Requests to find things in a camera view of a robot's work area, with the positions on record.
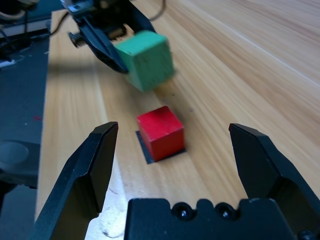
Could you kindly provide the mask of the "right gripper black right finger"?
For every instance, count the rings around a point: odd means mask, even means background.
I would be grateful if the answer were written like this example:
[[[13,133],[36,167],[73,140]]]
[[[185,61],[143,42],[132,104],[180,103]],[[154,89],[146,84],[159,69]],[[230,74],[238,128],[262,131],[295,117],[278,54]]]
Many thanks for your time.
[[[296,167],[258,130],[238,123],[228,130],[247,196],[274,200],[297,237],[318,237],[320,200]]]

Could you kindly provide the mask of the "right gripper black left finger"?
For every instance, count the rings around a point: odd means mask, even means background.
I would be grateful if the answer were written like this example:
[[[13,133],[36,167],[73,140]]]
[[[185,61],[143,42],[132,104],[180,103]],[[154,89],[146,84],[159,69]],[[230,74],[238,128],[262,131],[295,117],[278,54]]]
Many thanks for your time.
[[[83,240],[102,212],[118,123],[97,126],[66,161],[33,226],[31,240]]]

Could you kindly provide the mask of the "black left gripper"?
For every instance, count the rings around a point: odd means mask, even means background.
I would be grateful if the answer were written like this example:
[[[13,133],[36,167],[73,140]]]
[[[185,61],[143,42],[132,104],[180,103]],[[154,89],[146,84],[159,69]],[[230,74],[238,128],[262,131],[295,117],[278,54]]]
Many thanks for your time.
[[[68,34],[73,45],[78,48],[87,44],[101,62],[121,74],[129,71],[113,41],[127,34],[124,24],[134,33],[156,32],[129,0],[62,0],[61,4],[78,26],[78,32]]]

